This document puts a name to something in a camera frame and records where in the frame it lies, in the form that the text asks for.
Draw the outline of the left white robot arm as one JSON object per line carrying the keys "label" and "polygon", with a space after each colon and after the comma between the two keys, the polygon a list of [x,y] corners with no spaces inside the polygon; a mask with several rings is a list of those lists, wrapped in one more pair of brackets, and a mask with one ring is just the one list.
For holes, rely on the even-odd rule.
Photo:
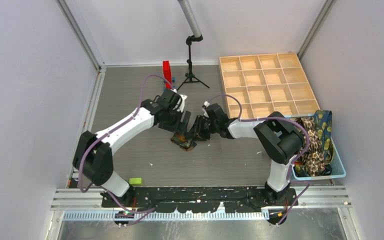
{"label": "left white robot arm", "polygon": [[185,111],[187,95],[175,89],[166,89],[155,99],[145,99],[134,111],[112,126],[92,133],[80,135],[72,165],[79,172],[79,178],[86,177],[114,195],[121,207],[133,202],[132,188],[114,170],[113,156],[128,141],[154,126],[172,133],[185,131],[191,113]]}

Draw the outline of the blue orange green tie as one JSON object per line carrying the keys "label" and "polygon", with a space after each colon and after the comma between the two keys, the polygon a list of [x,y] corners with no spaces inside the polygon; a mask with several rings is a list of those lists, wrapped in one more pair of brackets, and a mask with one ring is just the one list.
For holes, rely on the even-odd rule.
{"label": "blue orange green tie", "polygon": [[179,133],[174,133],[170,141],[186,152],[193,150],[197,145],[191,138],[186,138]]}

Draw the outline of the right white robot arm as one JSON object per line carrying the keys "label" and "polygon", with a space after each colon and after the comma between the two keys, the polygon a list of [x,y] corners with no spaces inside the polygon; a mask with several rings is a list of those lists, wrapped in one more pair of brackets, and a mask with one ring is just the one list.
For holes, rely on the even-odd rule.
{"label": "right white robot arm", "polygon": [[265,198],[271,205],[279,205],[286,197],[290,185],[292,162],[309,146],[298,123],[278,111],[257,119],[230,118],[217,103],[203,107],[188,131],[195,141],[207,141],[212,134],[225,139],[257,139],[271,159],[270,173],[266,181]]}

